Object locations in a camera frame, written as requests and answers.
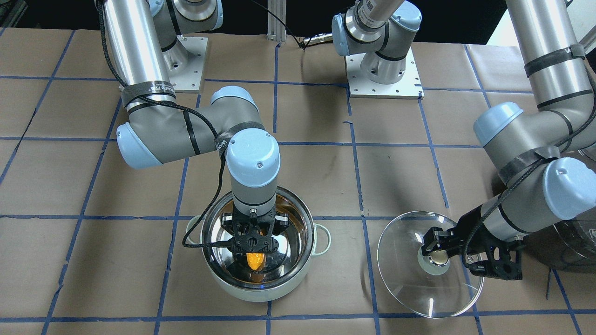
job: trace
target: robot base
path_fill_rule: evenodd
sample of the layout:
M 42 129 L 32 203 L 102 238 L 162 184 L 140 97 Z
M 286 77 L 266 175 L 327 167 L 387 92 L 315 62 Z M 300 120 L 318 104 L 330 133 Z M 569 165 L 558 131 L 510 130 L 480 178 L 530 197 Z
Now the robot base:
M 420 83 L 418 68 L 414 61 L 412 49 L 406 56 L 407 68 L 402 79 L 394 84 L 383 85 L 371 81 L 360 69 L 365 54 L 346 56 L 347 79 L 350 83 L 350 96 L 355 98 L 424 98 L 424 90 Z
M 166 61 L 170 82 L 176 92 L 200 93 L 207 58 L 207 38 L 180 36 L 178 39 L 187 50 L 188 59 L 180 66 L 173 66 Z

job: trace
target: black tape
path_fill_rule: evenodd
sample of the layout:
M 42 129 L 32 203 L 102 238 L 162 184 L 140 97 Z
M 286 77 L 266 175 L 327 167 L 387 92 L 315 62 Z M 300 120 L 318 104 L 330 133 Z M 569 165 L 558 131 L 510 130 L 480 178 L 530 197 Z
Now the black tape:
M 565 124 L 567 125 L 567 130 L 569 131 L 569 135 L 573 134 L 573 125 L 571 124 L 571 121 L 569 121 L 567 116 L 565 116 L 560 111 L 551 110 L 551 112 L 555 113 L 556 115 L 559 115 L 563 119 L 563 121 L 565 121 Z M 570 138 L 567 141 L 567 145 L 561 151 L 566 151 L 567 149 L 569 149 L 569 147 L 571 146 L 571 141 L 573 141 L 573 138 Z
M 180 26 L 178 25 L 178 19 L 176 18 L 176 12 L 174 9 L 174 4 L 172 0 L 166 0 L 167 10 L 170 12 L 170 19 L 172 20 L 172 25 L 174 26 L 174 31 L 176 32 L 176 36 L 182 35 L 180 32 Z
M 528 150 L 512 159 L 507 165 L 499 170 L 499 177 L 501 177 L 505 183 L 508 183 L 516 174 L 525 170 L 540 159 L 546 159 L 547 162 L 551 162 L 559 158 L 561 158 L 561 153 L 557 147 L 541 147 Z
M 385 56 L 385 55 L 383 55 L 382 53 L 380 53 L 380 52 L 378 52 L 378 51 L 375 51 L 375 53 L 374 53 L 374 54 L 375 54 L 375 55 L 377 55 L 377 56 L 379 56 L 379 57 L 381 57 L 382 59 L 384 59 L 384 60 L 388 60 L 388 61 L 398 61 L 398 60 L 402 60 L 402 59 L 406 58 L 406 56 L 408 55 L 408 54 L 405 54 L 405 55 L 403 55 L 403 56 L 401 56 L 401 57 L 389 57 L 389 56 Z
M 509 217 L 507 216 L 507 214 L 505 214 L 505 211 L 503 210 L 503 204 L 499 205 L 499 213 L 501 214 L 501 217 L 503 218 L 503 220 L 505 220 L 505 222 L 507 222 L 507 224 L 509 224 L 509 226 L 511 226 L 513 229 L 517 230 L 518 232 L 522 232 L 524 234 L 530 234 L 529 231 L 525 231 L 523 229 L 520 229 L 518 226 L 514 225 L 513 222 L 509 219 Z
M 165 46 L 162 48 L 162 52 L 166 52 L 166 51 L 172 49 L 174 47 L 174 45 L 176 45 L 177 41 L 178 41 L 178 39 L 174 38 L 174 41 L 172 43 L 170 43 L 168 46 Z
M 219 134 L 219 136 L 215 139 L 215 148 L 219 151 L 219 156 L 223 156 L 225 150 L 228 148 L 229 141 L 234 135 L 236 135 L 237 132 L 248 128 L 265 130 L 265 127 L 262 124 L 254 121 L 243 122 L 233 126 L 232 128 Z
M 134 113 L 135 111 L 139 110 L 139 109 L 143 109 L 145 107 L 149 107 L 149 106 L 153 106 L 155 104 L 152 103 L 142 103 L 142 104 L 138 104 L 135 107 L 132 107 L 131 109 L 128 110 L 128 115 L 130 116 L 132 113 Z
M 190 142 L 193 144 L 194 154 L 200 155 L 201 150 L 199 150 L 198 144 L 197 144 L 197 138 L 194 136 L 193 123 L 190 121 L 190 115 L 188 114 L 187 111 L 182 111 L 182 114 L 184 115 L 184 122 L 186 123 L 186 126 L 187 126 L 188 137 L 190 138 Z
M 548 101 L 544 101 L 543 103 L 540 103 L 538 105 L 536 105 L 538 107 L 538 109 L 543 108 L 544 106 L 548 106 L 554 103 L 559 103 L 563 100 L 567 100 L 567 99 L 571 99 L 571 98 L 575 98 L 575 97 L 579 97 L 580 95 L 586 95 L 586 94 L 592 94 L 593 91 L 591 89 L 585 89 L 583 91 L 579 91 L 579 92 L 575 92 L 575 93 L 571 93 L 571 94 L 566 94 L 562 97 L 558 97 L 558 98 L 554 98 L 554 99 L 550 99 Z
M 176 92 L 172 84 L 158 80 L 128 85 L 122 90 L 122 103 L 126 106 L 138 97 L 152 94 L 165 94 L 176 98 Z
M 553 66 L 575 58 L 586 59 L 586 51 L 581 44 L 573 44 L 565 49 L 555 50 L 528 62 L 524 66 L 526 76 L 530 77 L 534 73 L 546 69 L 549 66 Z

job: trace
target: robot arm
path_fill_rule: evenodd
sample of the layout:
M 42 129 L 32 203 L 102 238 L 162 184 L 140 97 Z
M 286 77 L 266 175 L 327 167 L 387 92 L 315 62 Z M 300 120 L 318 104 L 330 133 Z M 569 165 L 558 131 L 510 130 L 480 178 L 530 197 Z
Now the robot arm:
M 418 8 L 407 1 L 359 0 L 333 18 L 333 44 L 341 56 L 366 53 L 360 67 L 368 78 L 393 84 L 402 79 L 421 21 Z
M 213 94 L 208 107 L 192 110 L 177 105 L 167 50 L 162 55 L 164 44 L 177 45 L 178 32 L 188 32 L 183 27 L 212 29 L 221 24 L 221 2 L 216 6 L 219 11 L 209 6 L 215 3 L 173 0 L 167 6 L 174 4 L 175 11 L 168 11 L 164 1 L 156 1 L 157 8 L 146 0 L 100 1 L 116 64 L 114 75 L 121 80 L 122 102 L 129 113 L 129 121 L 117 129 L 117 142 L 124 160 L 135 169 L 218 150 L 222 161 L 228 162 L 234 195 L 234 213 L 222 225 L 235 236 L 221 246 L 235 252 L 274 252 L 271 235 L 287 227 L 287 218 L 275 213 L 281 158 L 256 104 L 243 88 L 227 86 Z M 164 13 L 172 15 L 169 23 Z M 160 33 L 154 21 L 163 28 Z M 259 226 L 267 227 L 265 236 L 259 234 Z
M 507 5 L 539 113 L 526 115 L 504 103 L 475 122 L 480 143 L 509 189 L 462 216 L 455 228 L 429 230 L 422 254 L 486 253 L 487 260 L 466 263 L 473 274 L 519 280 L 523 236 L 596 206 L 596 174 L 576 159 L 560 158 L 562 151 L 596 146 L 596 85 L 563 1 Z

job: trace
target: glass lid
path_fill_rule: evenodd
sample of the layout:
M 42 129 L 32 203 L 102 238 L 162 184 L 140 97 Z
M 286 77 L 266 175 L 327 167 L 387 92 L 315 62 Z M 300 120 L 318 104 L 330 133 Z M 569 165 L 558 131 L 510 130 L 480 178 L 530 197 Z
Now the glass lid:
M 423 237 L 431 227 L 447 230 L 449 218 L 432 212 L 409 212 L 392 220 L 381 235 L 378 268 L 385 286 L 401 304 L 427 318 L 465 312 L 480 295 L 483 277 L 470 274 L 459 256 L 423 256 Z M 469 262 L 480 260 L 469 256 Z

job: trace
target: pot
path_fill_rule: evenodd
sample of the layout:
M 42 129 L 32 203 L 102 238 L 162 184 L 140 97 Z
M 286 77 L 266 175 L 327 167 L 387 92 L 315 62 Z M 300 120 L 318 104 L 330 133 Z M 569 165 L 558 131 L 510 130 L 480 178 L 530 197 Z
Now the pot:
M 221 197 L 205 216 L 199 243 L 229 240 L 232 236 L 221 227 L 221 214 L 231 213 L 232 192 Z M 311 259 L 323 255 L 331 246 L 329 230 L 313 222 L 304 202 L 283 187 L 277 188 L 275 209 L 289 215 L 290 226 L 274 238 L 279 243 L 275 253 L 265 254 L 265 262 L 256 271 L 246 255 L 233 254 L 227 248 L 203 248 L 205 260 L 215 281 L 232 296 L 251 302 L 266 302 L 285 296 L 304 279 Z M 198 217 L 189 222 L 192 226 Z M 315 252 L 317 229 L 327 235 L 325 249 Z

